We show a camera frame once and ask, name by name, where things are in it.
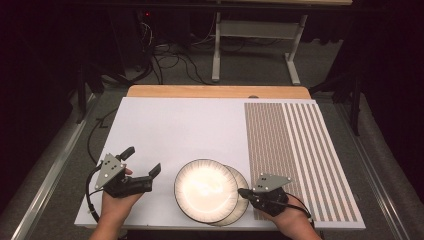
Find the human hand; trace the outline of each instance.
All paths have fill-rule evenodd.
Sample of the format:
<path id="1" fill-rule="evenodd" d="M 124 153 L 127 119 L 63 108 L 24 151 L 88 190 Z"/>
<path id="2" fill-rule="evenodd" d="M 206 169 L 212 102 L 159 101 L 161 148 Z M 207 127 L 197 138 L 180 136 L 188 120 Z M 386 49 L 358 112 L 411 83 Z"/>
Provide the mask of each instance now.
<path id="1" fill-rule="evenodd" d="M 132 171 L 125 169 L 125 174 L 131 175 Z M 114 198 L 103 191 L 100 219 L 90 239 L 117 239 L 122 224 L 142 195 L 143 193 Z"/>
<path id="2" fill-rule="evenodd" d="M 288 204 L 303 208 L 303 205 L 296 198 L 288 195 Z M 293 240 L 314 240 L 320 239 L 318 234 L 308 220 L 306 214 L 298 209 L 286 207 L 284 212 L 272 217 L 271 215 L 260 211 L 262 215 L 271 220 L 285 236 Z"/>

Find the white plate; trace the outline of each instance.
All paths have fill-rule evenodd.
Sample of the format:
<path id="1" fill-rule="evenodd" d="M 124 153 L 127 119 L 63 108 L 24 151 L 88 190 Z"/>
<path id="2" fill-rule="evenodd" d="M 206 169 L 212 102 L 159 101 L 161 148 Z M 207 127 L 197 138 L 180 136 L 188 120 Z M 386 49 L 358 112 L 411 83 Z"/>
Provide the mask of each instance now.
<path id="1" fill-rule="evenodd" d="M 243 177 L 243 175 L 241 175 L 239 171 L 235 170 L 234 168 L 230 166 L 226 166 L 226 167 L 230 170 L 230 172 L 233 174 L 234 178 L 236 179 L 237 186 L 238 186 L 237 188 L 249 189 L 249 185 L 247 184 L 246 179 Z M 241 216 L 243 216 L 244 212 L 246 212 L 248 205 L 249 205 L 249 200 L 244 199 L 239 195 L 237 200 L 237 205 L 234 211 L 223 220 L 216 223 L 211 223 L 210 225 L 222 227 L 222 226 L 227 226 L 236 222 L 237 220 L 239 220 L 239 218 L 241 218 Z"/>
<path id="2" fill-rule="evenodd" d="M 175 198 L 181 210 L 202 223 L 223 220 L 238 201 L 237 182 L 217 161 L 199 159 L 181 168 L 175 179 Z"/>

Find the plate rim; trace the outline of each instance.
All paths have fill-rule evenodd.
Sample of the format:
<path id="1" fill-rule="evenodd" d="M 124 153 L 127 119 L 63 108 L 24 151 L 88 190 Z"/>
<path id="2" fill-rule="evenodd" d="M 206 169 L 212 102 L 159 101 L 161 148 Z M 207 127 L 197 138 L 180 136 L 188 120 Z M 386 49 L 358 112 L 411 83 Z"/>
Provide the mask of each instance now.
<path id="1" fill-rule="evenodd" d="M 203 222 L 203 221 L 199 221 L 199 220 L 197 220 L 197 219 L 194 219 L 193 217 L 191 217 L 191 216 L 189 216 L 182 208 L 181 208 L 181 206 L 180 206 L 180 203 L 178 202 L 178 199 L 177 199 L 177 194 L 176 194 L 176 192 L 175 192 L 175 189 L 176 189 L 176 183 L 177 183 L 177 179 L 178 179 L 178 176 L 179 176 L 179 174 L 180 174 L 180 172 L 187 166 L 187 165 L 189 165 L 189 164 L 192 164 L 193 162 L 197 162 L 197 161 L 212 161 L 212 162 L 215 162 L 215 163 L 217 163 L 217 164 L 219 164 L 219 165 L 221 165 L 221 166 L 223 166 L 224 167 L 224 169 L 226 169 L 229 173 L 230 173 L 230 175 L 233 177 L 233 180 L 234 180 L 234 182 L 235 182 L 235 185 L 236 185 L 236 191 L 237 191 L 237 189 L 238 189 L 238 185 L 237 185 L 237 181 L 236 181 L 236 179 L 235 179 L 235 177 L 234 177 L 234 175 L 231 173 L 231 171 L 226 167 L 226 165 L 224 165 L 224 164 L 222 164 L 222 163 L 220 163 L 220 162 L 218 162 L 218 161 L 216 161 L 216 160 L 213 160 L 213 159 L 207 159 L 207 158 L 199 158 L 199 159 L 195 159 L 195 160 L 192 160 L 192 161 L 190 161 L 190 162 L 188 162 L 188 163 L 186 163 L 186 164 L 184 164 L 184 166 L 183 167 L 181 167 L 181 169 L 178 171 L 178 173 L 177 173 L 177 175 L 176 175 L 176 177 L 175 177 L 175 180 L 174 180 L 174 198 L 175 198 L 175 201 L 177 202 L 177 205 L 178 205 L 178 208 L 180 208 L 180 210 L 187 216 L 187 217 L 189 217 L 190 219 L 192 219 L 193 221 L 196 221 L 196 222 L 198 222 L 198 223 L 205 223 L 205 224 L 211 224 L 211 223 L 216 223 L 216 222 L 220 222 L 220 221 L 222 221 L 223 219 L 225 219 L 225 218 L 227 218 L 229 215 L 231 215 L 231 213 L 234 211 L 234 209 L 236 208 L 236 206 L 237 206 L 237 202 L 238 202 L 238 197 L 237 197 L 237 200 L 235 201 L 235 204 L 234 204 L 234 207 L 231 209 L 231 211 L 230 211 L 230 213 L 228 214 L 228 215 L 226 215 L 225 217 L 223 217 L 222 219 L 220 219 L 220 220 L 218 220 L 218 221 L 211 221 L 211 222 Z"/>
<path id="2" fill-rule="evenodd" d="M 243 178 L 243 180 L 244 180 L 244 182 L 246 183 L 246 185 L 247 185 L 247 188 L 249 188 L 249 183 L 247 182 L 247 180 L 246 180 L 246 178 L 237 170 L 237 169 L 235 169 L 235 168 L 233 168 L 233 167 L 231 167 L 231 166 L 228 166 L 228 165 L 224 165 L 225 167 L 227 167 L 227 168 L 230 168 L 230 169 L 232 169 L 232 170 L 234 170 L 238 175 L 240 175 L 242 178 Z M 209 225 L 211 225 L 211 226 L 214 226 L 214 227 L 225 227 L 225 226 L 228 226 L 228 225 L 231 225 L 231 224 L 233 224 L 233 223 L 235 223 L 235 222 L 237 222 L 245 213 L 246 213 L 246 211 L 247 211 L 247 208 L 249 208 L 249 200 L 247 200 L 247 199 L 244 199 L 244 200 L 246 200 L 246 207 L 244 208 L 244 210 L 243 210 L 243 213 L 236 219 L 236 220 L 234 220 L 234 221 L 232 221 L 232 222 L 230 222 L 230 223 L 227 223 L 227 224 L 224 224 L 224 225 L 213 225 L 213 224 L 217 224 L 217 223 L 219 223 L 219 222 L 222 222 L 222 221 L 224 221 L 225 219 L 227 219 L 229 216 L 231 216 L 231 214 L 233 214 L 234 213 L 234 211 L 236 210 L 236 208 L 237 208 L 237 205 L 238 205 L 238 202 L 239 202 L 239 200 L 240 200 L 240 196 L 239 196 L 239 198 L 237 199 L 237 204 L 236 204 L 236 207 L 234 208 L 234 210 L 230 213 L 230 215 L 228 215 L 227 217 L 225 217 L 225 218 L 223 218 L 221 221 L 218 221 L 218 222 L 214 222 L 214 223 L 210 223 Z"/>

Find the table leg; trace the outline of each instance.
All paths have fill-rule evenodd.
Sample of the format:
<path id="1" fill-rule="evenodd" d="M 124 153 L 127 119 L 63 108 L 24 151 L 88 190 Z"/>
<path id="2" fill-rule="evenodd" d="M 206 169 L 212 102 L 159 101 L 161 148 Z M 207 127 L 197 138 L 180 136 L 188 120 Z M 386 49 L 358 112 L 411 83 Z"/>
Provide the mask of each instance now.
<path id="1" fill-rule="evenodd" d="M 307 18 L 308 18 L 308 15 L 302 15 L 299 26 L 296 30 L 296 34 L 294 36 L 292 50 L 290 53 L 285 54 L 287 68 L 289 70 L 290 78 L 293 85 L 300 85 L 299 76 L 297 75 L 297 71 L 296 71 L 296 67 L 294 65 L 293 59 L 296 54 L 297 48 L 299 46 L 300 38 L 302 37 L 303 29 L 305 28 L 305 23 Z"/>
<path id="2" fill-rule="evenodd" d="M 216 26 L 215 26 L 215 52 L 213 55 L 213 66 L 212 66 L 212 81 L 219 82 L 219 73 L 221 71 L 221 13 L 216 13 Z"/>

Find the metal stand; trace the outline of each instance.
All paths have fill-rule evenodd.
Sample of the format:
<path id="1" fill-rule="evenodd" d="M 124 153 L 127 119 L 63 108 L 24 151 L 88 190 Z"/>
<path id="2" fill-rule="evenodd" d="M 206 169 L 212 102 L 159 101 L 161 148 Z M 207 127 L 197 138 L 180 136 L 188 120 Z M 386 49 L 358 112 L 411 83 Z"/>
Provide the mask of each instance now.
<path id="1" fill-rule="evenodd" d="M 285 62 L 290 73 L 293 85 L 300 85 L 299 76 L 294 65 L 294 57 L 305 28 L 307 15 L 302 15 L 299 23 L 253 22 L 221 20 L 221 13 L 216 13 L 215 26 L 215 51 L 212 66 L 212 81 L 219 82 L 221 69 L 221 36 L 232 37 L 257 37 L 292 39 L 293 45 L 290 53 L 285 53 Z"/>

